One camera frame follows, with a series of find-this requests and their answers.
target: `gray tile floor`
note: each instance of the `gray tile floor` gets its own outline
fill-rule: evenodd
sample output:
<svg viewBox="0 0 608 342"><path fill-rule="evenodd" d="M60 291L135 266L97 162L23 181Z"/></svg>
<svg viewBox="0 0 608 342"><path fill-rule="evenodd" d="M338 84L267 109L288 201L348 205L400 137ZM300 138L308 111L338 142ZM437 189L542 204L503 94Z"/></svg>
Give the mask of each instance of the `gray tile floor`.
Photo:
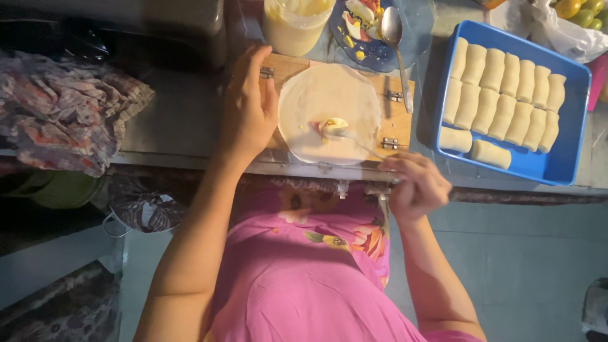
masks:
<svg viewBox="0 0 608 342"><path fill-rule="evenodd" d="M585 290L608 276L608 206L450 203L429 220L489 341L585 341ZM415 323L394 222L391 230L385 292ZM171 234L132 232L125 239L120 341L131 341Z"/></svg>

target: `metal latch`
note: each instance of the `metal latch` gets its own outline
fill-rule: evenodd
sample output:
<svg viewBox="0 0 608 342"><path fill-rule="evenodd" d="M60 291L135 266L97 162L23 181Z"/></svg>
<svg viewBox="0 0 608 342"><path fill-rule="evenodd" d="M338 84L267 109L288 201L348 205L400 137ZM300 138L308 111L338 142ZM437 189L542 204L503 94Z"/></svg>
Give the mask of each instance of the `metal latch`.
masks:
<svg viewBox="0 0 608 342"><path fill-rule="evenodd" d="M386 148L387 150L396 150L397 146L399 146L399 141L394 138L384 138L382 140L382 148Z"/></svg>
<svg viewBox="0 0 608 342"><path fill-rule="evenodd" d="M386 91L386 97L388 97L389 100L395 101L395 102L403 101L403 94L401 94L398 91L391 91L390 89Z"/></svg>
<svg viewBox="0 0 608 342"><path fill-rule="evenodd" d="M260 77L263 79L271 79L274 76L274 69L267 66L260 66Z"/></svg>

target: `pink floral dress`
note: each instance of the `pink floral dress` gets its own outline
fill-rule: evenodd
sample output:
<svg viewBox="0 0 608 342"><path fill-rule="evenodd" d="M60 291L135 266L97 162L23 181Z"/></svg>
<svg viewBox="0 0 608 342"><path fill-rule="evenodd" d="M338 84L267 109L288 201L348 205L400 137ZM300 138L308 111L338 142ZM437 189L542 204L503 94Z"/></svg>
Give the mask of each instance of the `pink floral dress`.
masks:
<svg viewBox="0 0 608 342"><path fill-rule="evenodd" d="M237 194L205 340L427 341L383 294L389 230L365 185L344 200L268 184Z"/></svg>

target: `spoon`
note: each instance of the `spoon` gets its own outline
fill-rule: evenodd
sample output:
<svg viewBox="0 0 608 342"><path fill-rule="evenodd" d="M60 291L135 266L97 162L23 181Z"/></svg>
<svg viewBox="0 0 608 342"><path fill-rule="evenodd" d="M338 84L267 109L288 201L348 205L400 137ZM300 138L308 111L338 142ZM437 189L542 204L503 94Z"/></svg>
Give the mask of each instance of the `spoon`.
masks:
<svg viewBox="0 0 608 342"><path fill-rule="evenodd" d="M376 153L374 150L368 148L367 146L364 146L363 144L361 144L359 142L359 140L353 136L352 134L350 134L346 129L344 128L330 128L330 127L323 127L323 135L324 136L334 136L334 137L338 137L338 138L347 138L347 139L351 139L352 141L354 141L355 144L357 144L358 146L360 146L361 148L363 148L364 150L368 151L369 153L371 153L372 155L375 155L376 157L380 158L381 160L385 160L386 157L383 155L380 155L379 153Z"/></svg>
<svg viewBox="0 0 608 342"><path fill-rule="evenodd" d="M406 76L406 70L403 68L403 60L401 59L401 53L399 52L399 42L403 35L403 23L399 12L394 7L388 7L384 10L384 16L382 17L381 23L382 40L387 43L390 47L395 49L397 52L397 60L399 61L399 71L401 73L401 89L405 96L406 112L414 112L414 101L412 97L412 90Z"/></svg>

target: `wooden board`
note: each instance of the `wooden board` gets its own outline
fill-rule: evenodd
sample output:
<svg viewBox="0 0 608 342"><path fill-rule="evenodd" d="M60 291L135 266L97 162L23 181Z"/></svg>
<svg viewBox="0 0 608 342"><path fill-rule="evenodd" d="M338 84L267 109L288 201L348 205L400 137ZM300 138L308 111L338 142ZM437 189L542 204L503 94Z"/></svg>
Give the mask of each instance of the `wooden board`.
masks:
<svg viewBox="0 0 608 342"><path fill-rule="evenodd" d="M287 82L291 77L316 64L321 63L302 58L271 54L264 61L264 63L262 63L262 66L273 69L275 88L280 94L281 88L285 82ZM378 131L378 136L376 137L375 151L383 156L388 156L394 154L395 152L407 151L410 145L412 115L406 112L406 107L403 104L403 101L391 101L386 96L388 90L393 92L401 92L401 80L398 77L376 75L372 74L371 72L359 71L359 73L367 77L374 84L374 87L376 87L378 98L380 99L380 107L382 108L383 115L380 130ZM414 86L414 82L410 81L412 93L414 92ZM260 78L260 89L262 94L264 94L265 87L266 80ZM397 150L383 148L381 142L384 138L397 139L399 144ZM267 147L289 150L289 147L281 136L281 133L278 131L278 128L274 131L272 139L268 143ZM373 155L370 155L367 160L379 161L379 159Z"/></svg>

